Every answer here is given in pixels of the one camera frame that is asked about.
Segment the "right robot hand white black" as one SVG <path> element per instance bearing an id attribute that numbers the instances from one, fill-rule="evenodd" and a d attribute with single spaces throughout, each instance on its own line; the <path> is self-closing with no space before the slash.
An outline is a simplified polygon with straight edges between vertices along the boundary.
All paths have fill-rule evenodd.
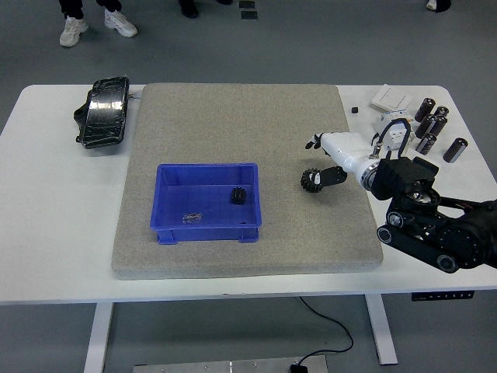
<path id="1" fill-rule="evenodd" d="M 359 134 L 350 132 L 314 134 L 305 148 L 322 148 L 336 164 L 322 170 L 305 170 L 301 177 L 301 186 L 307 192 L 317 193 L 324 187 L 344 183 L 348 175 L 353 175 L 362 188 L 371 191 L 380 161 L 371 158 L 373 149 Z"/>

